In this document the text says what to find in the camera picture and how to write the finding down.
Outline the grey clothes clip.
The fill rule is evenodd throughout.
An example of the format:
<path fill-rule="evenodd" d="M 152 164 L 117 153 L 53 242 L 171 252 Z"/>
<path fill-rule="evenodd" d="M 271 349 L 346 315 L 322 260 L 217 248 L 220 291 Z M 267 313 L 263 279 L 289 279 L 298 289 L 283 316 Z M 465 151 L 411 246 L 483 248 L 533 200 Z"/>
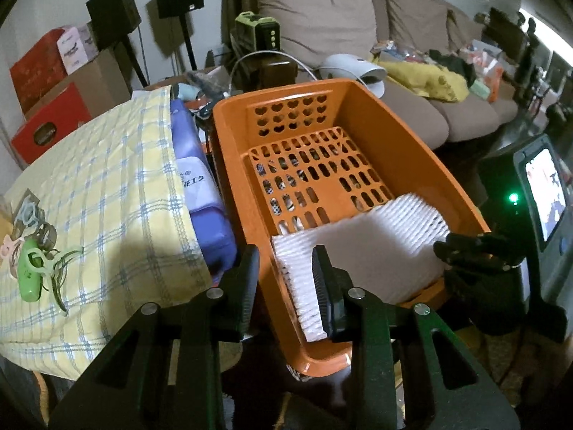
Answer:
<path fill-rule="evenodd" d="M 48 222 L 44 222 L 38 226 L 33 233 L 38 248 L 49 252 L 54 249 L 57 241 L 56 229 Z"/>

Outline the green paw print case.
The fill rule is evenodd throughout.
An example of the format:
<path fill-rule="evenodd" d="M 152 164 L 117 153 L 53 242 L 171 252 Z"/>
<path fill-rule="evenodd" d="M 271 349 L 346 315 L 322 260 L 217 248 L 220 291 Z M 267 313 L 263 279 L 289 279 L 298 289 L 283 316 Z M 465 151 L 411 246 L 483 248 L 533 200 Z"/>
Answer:
<path fill-rule="evenodd" d="M 18 261 L 19 294 L 23 301 L 34 303 L 40 299 L 44 265 L 44 254 L 36 240 L 26 239 L 21 246 Z"/>

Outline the red collection gift box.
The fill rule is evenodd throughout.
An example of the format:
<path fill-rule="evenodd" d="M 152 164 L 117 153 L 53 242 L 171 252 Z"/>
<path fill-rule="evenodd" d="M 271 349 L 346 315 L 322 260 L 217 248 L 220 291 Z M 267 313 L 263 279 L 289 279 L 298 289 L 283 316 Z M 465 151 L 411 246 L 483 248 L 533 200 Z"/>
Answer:
<path fill-rule="evenodd" d="M 77 87 L 70 83 L 32 115 L 12 138 L 26 164 L 32 164 L 63 138 L 92 119 Z"/>

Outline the large beige cushion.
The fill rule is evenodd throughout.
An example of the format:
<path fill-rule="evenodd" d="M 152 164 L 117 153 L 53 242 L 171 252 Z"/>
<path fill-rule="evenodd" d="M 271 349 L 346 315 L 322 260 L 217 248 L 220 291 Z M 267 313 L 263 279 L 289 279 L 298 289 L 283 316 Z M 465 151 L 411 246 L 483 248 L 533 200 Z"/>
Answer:
<path fill-rule="evenodd" d="M 318 67 L 336 53 L 368 56 L 377 42 L 373 0 L 256 0 L 281 26 L 281 50 Z"/>

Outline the brown sofa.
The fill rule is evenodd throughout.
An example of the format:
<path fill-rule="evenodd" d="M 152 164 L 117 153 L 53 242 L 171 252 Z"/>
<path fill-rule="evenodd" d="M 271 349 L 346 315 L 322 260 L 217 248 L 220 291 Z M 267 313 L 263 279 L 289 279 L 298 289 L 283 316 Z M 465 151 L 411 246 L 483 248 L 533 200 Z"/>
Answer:
<path fill-rule="evenodd" d="M 517 116 L 506 82 L 484 96 L 477 67 L 463 54 L 478 23 L 445 0 L 230 0 L 231 14 L 275 19 L 281 51 L 323 77 L 335 65 L 348 77 L 382 69 L 386 103 L 431 149 L 491 135 Z"/>

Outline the light green clothes clip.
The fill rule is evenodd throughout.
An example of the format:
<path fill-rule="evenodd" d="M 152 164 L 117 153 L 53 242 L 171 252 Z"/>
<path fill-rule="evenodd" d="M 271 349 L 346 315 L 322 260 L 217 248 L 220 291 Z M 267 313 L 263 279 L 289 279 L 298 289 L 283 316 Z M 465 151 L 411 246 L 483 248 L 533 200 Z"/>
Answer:
<path fill-rule="evenodd" d="M 83 248 L 75 245 L 61 252 L 56 249 L 44 252 L 42 249 L 33 248 L 29 249 L 27 255 L 24 256 L 27 268 L 38 274 L 42 280 L 45 278 L 48 281 L 50 298 L 64 316 L 68 315 L 68 310 L 62 300 L 61 288 L 65 282 L 67 266 L 80 258 L 82 254 Z"/>

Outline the yellow cloth on sofa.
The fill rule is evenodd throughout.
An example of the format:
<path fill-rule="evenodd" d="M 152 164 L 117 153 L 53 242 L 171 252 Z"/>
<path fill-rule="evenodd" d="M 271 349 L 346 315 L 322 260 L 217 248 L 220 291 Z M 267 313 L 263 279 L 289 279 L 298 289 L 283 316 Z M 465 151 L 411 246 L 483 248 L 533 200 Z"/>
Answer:
<path fill-rule="evenodd" d="M 385 60 L 378 60 L 377 64 L 386 69 L 393 82 L 426 99 L 458 103 L 470 93 L 462 75 L 439 65 Z"/>

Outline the white nail lamp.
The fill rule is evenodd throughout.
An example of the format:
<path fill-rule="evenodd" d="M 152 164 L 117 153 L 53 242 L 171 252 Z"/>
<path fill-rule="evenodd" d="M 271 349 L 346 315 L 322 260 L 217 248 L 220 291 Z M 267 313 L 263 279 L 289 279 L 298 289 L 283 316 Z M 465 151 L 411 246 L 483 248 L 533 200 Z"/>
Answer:
<path fill-rule="evenodd" d="M 378 98 L 382 98 L 386 93 L 386 69 L 353 54 L 332 54 L 319 66 L 318 72 L 322 79 L 355 80 L 367 87 Z"/>

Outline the far beige cushion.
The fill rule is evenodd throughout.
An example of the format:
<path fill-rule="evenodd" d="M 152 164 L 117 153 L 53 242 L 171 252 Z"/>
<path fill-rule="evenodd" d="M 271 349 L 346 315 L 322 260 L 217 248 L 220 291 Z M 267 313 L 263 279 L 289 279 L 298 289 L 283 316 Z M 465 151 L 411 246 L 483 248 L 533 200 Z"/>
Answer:
<path fill-rule="evenodd" d="M 480 40 L 483 26 L 458 9 L 448 9 L 447 30 L 449 48 L 452 52 L 457 52 L 473 40 Z"/>

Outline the brown cardboard box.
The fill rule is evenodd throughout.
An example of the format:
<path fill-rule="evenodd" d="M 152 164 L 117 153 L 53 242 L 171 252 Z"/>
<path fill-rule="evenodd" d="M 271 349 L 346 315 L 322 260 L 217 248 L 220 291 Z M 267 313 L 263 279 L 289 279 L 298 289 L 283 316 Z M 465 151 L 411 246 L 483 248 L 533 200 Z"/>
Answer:
<path fill-rule="evenodd" d="M 31 119 L 69 85 L 76 86 L 92 118 L 131 99 L 130 86 L 123 78 L 112 50 L 105 49 L 47 92 L 24 115 L 25 119 Z"/>

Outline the olive card packet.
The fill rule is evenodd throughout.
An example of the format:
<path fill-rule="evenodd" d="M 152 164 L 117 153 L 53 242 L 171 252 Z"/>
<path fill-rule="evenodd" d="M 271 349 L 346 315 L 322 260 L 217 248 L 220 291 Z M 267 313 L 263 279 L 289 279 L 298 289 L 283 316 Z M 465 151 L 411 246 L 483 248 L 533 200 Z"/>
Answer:
<path fill-rule="evenodd" d="M 11 223 L 13 239 L 19 238 L 27 230 L 35 231 L 45 222 L 45 212 L 40 207 L 40 199 L 30 189 L 26 189 L 14 210 L 6 204 L 3 216 Z"/>

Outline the orange plastic basket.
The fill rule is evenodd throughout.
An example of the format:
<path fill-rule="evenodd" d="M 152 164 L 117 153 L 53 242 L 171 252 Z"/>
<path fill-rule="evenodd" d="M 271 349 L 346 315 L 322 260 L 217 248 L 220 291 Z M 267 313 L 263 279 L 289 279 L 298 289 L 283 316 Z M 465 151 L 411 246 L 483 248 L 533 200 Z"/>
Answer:
<path fill-rule="evenodd" d="M 368 211 L 407 193 L 437 208 L 454 232 L 487 231 L 477 207 L 418 135 L 348 79 L 236 95 L 214 109 L 213 152 L 234 224 L 260 252 L 259 286 L 285 361 L 325 377 L 351 348 L 308 342 L 274 255 L 281 233 Z"/>

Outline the middle beige cushion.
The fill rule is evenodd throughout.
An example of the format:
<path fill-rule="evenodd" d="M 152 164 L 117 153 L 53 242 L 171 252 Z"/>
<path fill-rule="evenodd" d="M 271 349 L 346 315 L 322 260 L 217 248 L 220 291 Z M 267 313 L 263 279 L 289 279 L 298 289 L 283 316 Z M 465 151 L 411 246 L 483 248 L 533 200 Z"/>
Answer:
<path fill-rule="evenodd" d="M 394 42 L 420 52 L 449 50 L 448 7 L 438 0 L 386 0 Z"/>

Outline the white foam mesh sheet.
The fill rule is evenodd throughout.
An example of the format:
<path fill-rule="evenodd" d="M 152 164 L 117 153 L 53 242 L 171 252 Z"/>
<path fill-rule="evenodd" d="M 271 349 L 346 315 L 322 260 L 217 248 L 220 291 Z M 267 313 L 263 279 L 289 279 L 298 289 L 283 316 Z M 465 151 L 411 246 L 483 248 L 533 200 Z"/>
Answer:
<path fill-rule="evenodd" d="M 307 342 L 326 338 L 313 280 L 312 252 L 323 245 L 332 265 L 389 304 L 400 304 L 443 274 L 433 244 L 450 228 L 414 193 L 349 219 L 272 238 L 275 256 Z"/>

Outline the left black speaker on stand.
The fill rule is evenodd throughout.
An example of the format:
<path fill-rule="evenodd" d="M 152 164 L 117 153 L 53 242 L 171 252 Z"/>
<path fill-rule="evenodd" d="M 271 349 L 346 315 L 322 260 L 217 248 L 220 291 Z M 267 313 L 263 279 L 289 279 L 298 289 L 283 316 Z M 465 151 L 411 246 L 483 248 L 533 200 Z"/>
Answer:
<path fill-rule="evenodd" d="M 143 87 L 149 85 L 135 56 L 129 35 L 139 28 L 142 19 L 135 0 L 88 0 L 86 9 L 98 49 L 122 44 L 131 67 Z"/>

